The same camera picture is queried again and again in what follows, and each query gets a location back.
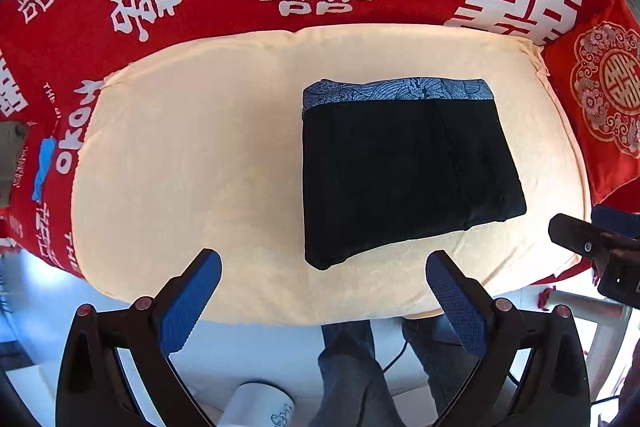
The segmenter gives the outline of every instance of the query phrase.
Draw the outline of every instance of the blue textured pad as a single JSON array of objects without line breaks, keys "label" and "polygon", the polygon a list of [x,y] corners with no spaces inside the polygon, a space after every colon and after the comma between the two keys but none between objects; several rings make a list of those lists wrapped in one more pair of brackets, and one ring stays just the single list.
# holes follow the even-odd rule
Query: blue textured pad
[{"label": "blue textured pad", "polygon": [[486,352],[486,323],[447,267],[435,255],[427,258],[427,282],[447,315],[465,351],[478,357]]},{"label": "blue textured pad", "polygon": [[162,318],[159,343],[165,357],[184,347],[221,277],[222,260],[217,252],[211,251]]}]

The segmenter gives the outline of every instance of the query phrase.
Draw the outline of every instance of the blue gripper pad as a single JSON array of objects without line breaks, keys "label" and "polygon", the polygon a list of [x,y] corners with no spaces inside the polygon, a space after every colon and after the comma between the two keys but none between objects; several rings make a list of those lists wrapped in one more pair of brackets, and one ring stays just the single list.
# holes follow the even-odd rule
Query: blue gripper pad
[{"label": "blue gripper pad", "polygon": [[460,344],[466,352],[480,358],[484,357],[487,320],[463,290],[466,282],[472,280],[467,279],[442,250],[431,253],[427,258],[426,275],[427,282],[447,315]]},{"label": "blue gripper pad", "polygon": [[[155,317],[159,323],[160,350],[165,357],[184,347],[221,277],[222,259],[218,252],[205,249],[180,277],[165,286],[171,290],[170,294],[176,293],[173,301],[166,306],[166,311]],[[158,299],[165,288],[158,294]]]}]

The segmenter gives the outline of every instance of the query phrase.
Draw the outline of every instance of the jeans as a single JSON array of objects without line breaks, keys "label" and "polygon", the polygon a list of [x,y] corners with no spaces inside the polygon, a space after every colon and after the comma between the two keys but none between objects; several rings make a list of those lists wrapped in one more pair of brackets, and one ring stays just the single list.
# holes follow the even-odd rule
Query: jeans
[{"label": "jeans", "polygon": [[[445,315],[418,321],[403,319],[402,335],[427,374],[441,414],[476,367],[478,357],[460,346]],[[318,365],[324,396],[310,427],[404,427],[376,362],[369,321],[325,325],[322,336],[325,347]],[[506,413],[514,390],[507,381],[495,413],[486,419],[487,425],[494,425],[499,415]]]}]

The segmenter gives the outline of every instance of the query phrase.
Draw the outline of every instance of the white bucket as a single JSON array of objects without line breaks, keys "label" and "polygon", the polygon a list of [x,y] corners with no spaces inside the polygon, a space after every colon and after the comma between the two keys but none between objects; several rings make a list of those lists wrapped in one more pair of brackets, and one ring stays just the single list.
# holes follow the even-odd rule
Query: white bucket
[{"label": "white bucket", "polygon": [[236,389],[218,427],[289,427],[293,400],[265,383],[246,383]]}]

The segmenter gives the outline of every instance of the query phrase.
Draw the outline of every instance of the black fabric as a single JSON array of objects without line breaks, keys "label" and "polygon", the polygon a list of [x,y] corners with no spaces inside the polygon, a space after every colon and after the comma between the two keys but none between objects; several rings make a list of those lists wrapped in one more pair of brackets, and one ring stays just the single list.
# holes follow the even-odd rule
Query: black fabric
[{"label": "black fabric", "polygon": [[526,212],[493,100],[369,100],[303,116],[305,259],[357,253]]}]

